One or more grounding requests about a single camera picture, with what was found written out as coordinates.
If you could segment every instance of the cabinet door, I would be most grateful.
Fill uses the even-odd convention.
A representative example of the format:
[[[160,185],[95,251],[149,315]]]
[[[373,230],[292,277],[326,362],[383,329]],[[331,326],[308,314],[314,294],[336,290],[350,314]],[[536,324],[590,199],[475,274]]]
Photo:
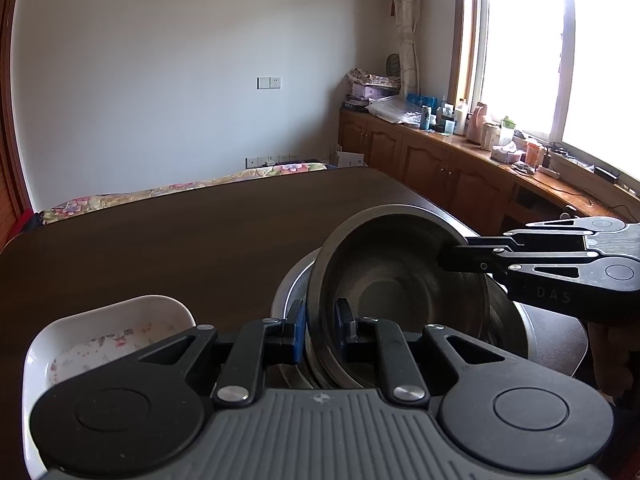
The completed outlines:
[[[392,124],[369,121],[367,124],[365,162],[370,168],[398,178],[398,163],[402,147],[402,131]]]
[[[456,153],[449,167],[446,209],[483,236],[500,234],[513,180],[484,160]]]
[[[402,139],[398,178],[441,207],[446,206],[445,182],[451,152],[427,137],[407,133]]]
[[[338,144],[344,152],[364,153],[367,117],[356,112],[340,112]]]

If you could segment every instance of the wooden countertop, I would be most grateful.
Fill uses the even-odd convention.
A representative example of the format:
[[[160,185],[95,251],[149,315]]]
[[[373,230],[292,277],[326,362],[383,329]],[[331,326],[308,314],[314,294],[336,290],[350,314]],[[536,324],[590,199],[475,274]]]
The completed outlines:
[[[356,117],[364,117],[366,118],[366,120],[382,121],[382,119],[375,116],[357,112],[343,110],[341,113],[349,114]],[[520,186],[527,187],[533,192],[542,194],[547,200],[555,203],[556,205],[562,207],[564,207],[566,204],[571,205],[585,216],[613,216],[616,218],[620,218],[625,222],[631,221],[623,213],[616,211],[615,209],[606,207],[598,200],[596,200],[593,196],[590,196],[588,195],[588,193],[576,189],[574,186],[571,186],[571,184],[568,184],[567,182],[556,180],[543,173],[536,173],[535,176],[525,176],[521,173],[518,173],[517,171],[514,171],[508,164],[502,164],[497,160],[493,160],[491,158],[490,152],[481,149],[477,144],[469,142],[468,140],[466,140],[466,137],[456,135],[443,136],[438,133],[428,133],[417,128],[412,128],[405,124],[395,124],[394,126],[414,136],[427,137],[434,142],[446,146],[451,146],[452,148],[460,150],[460,152],[469,154],[478,160],[483,160],[487,164],[491,164],[492,166],[495,166],[510,175]]]
[[[435,208],[384,173],[345,168],[149,198],[12,240],[0,253],[0,476],[28,478],[20,423],[22,366],[46,325],[128,298],[163,294],[184,303],[196,322],[238,330],[269,315],[289,269],[338,225],[389,203]]]

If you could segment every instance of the window pane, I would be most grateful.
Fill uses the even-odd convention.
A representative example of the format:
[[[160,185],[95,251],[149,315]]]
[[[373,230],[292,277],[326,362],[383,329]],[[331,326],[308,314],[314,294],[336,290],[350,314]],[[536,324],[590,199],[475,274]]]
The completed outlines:
[[[489,0],[481,101],[492,116],[551,132],[563,30],[564,0]]]
[[[562,136],[635,178],[640,178],[638,16],[640,0],[575,0],[574,79]]]

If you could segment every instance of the metal screw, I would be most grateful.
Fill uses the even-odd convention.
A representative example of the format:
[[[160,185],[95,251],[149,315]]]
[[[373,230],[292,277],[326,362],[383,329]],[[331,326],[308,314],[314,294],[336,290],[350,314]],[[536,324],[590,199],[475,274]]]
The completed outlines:
[[[249,398],[249,390],[243,386],[224,386],[218,390],[218,398],[226,402],[240,402]]]
[[[422,399],[425,395],[425,391],[420,386],[413,386],[412,384],[396,386],[394,388],[394,397],[398,400],[404,400],[405,402],[415,402],[416,400]]]

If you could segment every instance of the floral pattern on tray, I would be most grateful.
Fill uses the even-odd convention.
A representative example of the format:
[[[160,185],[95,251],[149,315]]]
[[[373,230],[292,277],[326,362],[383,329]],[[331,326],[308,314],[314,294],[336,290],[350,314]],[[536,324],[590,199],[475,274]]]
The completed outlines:
[[[173,325],[156,321],[105,334],[64,349],[47,369],[47,387],[124,357],[176,333]]]
[[[179,191],[217,186],[219,184],[229,184],[231,182],[242,182],[243,180],[253,180],[255,178],[264,178],[267,176],[306,173],[307,171],[319,170],[326,170],[326,166],[320,162],[283,164],[280,166],[268,166],[266,168],[251,168],[250,170],[239,171],[238,173],[212,180],[201,180],[199,182],[188,182],[186,184],[172,184],[170,186],[156,187],[135,193],[83,196],[57,205],[52,209],[44,210],[42,212],[42,223],[51,224],[52,222],[57,222],[58,220],[70,218],[72,216],[78,216],[115,205],[136,202],[137,200],[144,200],[145,198],[162,196]]]

